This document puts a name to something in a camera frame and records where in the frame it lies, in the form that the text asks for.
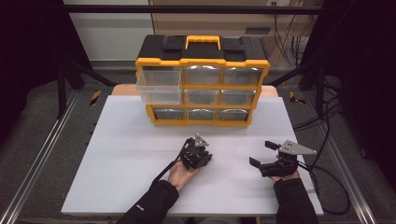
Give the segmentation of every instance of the yellow storage organizer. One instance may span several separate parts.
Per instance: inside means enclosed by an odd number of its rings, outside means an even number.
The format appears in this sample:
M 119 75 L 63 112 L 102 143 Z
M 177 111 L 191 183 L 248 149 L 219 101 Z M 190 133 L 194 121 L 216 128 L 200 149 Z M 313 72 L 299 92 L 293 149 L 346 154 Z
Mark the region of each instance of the yellow storage organizer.
M 248 126 L 269 68 L 259 37 L 148 35 L 136 88 L 154 124 Z

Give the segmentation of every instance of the white table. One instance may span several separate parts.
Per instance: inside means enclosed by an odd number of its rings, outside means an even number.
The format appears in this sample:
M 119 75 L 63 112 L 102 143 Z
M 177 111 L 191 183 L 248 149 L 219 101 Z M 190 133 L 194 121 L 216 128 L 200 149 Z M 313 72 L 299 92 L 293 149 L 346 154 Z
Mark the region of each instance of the white table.
M 121 216 L 177 156 L 185 140 L 196 133 L 209 143 L 212 161 L 180 192 L 168 215 L 275 214 L 274 183 L 249 165 L 248 158 L 273 162 L 277 152 L 266 148 L 265 140 L 296 142 L 282 98 L 261 98 L 248 127 L 224 128 L 155 126 L 138 96 L 108 96 L 62 213 Z M 323 215 L 308 173 L 299 171 L 316 213 Z

